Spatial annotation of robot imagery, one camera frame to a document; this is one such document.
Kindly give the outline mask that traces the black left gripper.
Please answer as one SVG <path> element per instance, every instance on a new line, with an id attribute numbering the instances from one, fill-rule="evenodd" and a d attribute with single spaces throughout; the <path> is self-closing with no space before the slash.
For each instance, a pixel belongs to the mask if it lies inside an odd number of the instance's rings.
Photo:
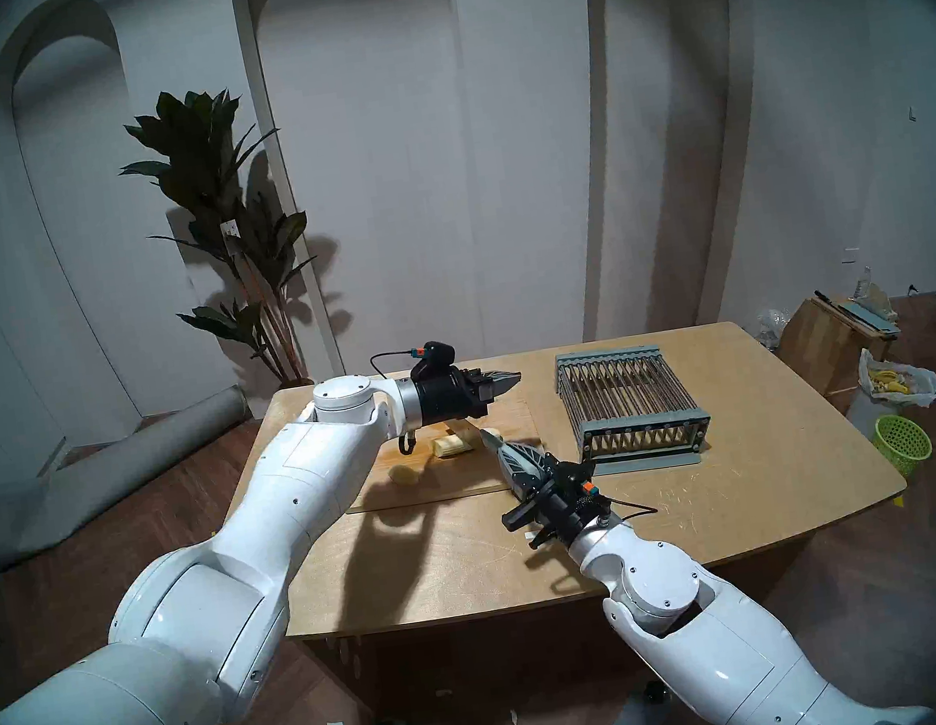
<path id="1" fill-rule="evenodd" d="M 414 369 L 412 373 L 422 426 L 485 417 L 489 404 L 523 377 L 520 372 L 484 372 L 453 365 Z"/>

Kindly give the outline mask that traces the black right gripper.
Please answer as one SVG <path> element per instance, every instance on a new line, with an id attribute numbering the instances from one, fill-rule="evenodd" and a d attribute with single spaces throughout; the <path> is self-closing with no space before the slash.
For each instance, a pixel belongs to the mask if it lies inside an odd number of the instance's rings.
<path id="1" fill-rule="evenodd" d="M 541 531 L 532 548 L 552 539 L 570 543 L 589 523 L 610 523 L 611 499 L 593 483 L 595 461 L 548 466 L 546 454 L 535 447 L 507 442 L 497 434 L 482 443 L 496 456 L 505 483 L 518 499 L 501 522 L 508 531 L 538 524 Z"/>

